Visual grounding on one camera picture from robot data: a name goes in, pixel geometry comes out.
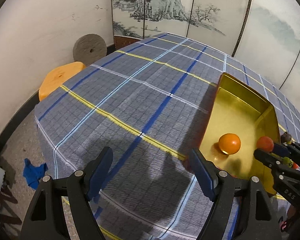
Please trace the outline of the right hand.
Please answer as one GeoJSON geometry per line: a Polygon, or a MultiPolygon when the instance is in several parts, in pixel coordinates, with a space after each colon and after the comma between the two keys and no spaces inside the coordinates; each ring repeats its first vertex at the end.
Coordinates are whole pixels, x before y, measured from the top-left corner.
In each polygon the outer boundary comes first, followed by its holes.
{"type": "Polygon", "coordinates": [[[300,209],[289,207],[287,219],[280,222],[280,230],[288,234],[287,239],[300,239],[300,209]]]}

